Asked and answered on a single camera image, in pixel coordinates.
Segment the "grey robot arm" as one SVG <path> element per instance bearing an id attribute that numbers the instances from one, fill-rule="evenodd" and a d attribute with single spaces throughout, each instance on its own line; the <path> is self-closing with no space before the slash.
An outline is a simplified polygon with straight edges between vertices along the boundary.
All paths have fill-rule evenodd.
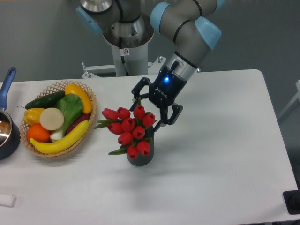
<path id="1" fill-rule="evenodd" d="M 221 30 L 207 16 L 222 5 L 221 0 L 161 2 L 146 15 L 138 0 L 82 0 L 76 13 L 86 29 L 102 34 L 111 46 L 117 76 L 142 76 L 132 89 L 134 103 L 147 98 L 160 110 L 158 129 L 175 123 L 183 109 L 176 97 L 219 41 Z M 151 82 L 146 74 L 154 33 L 172 41 L 177 50 Z"/>

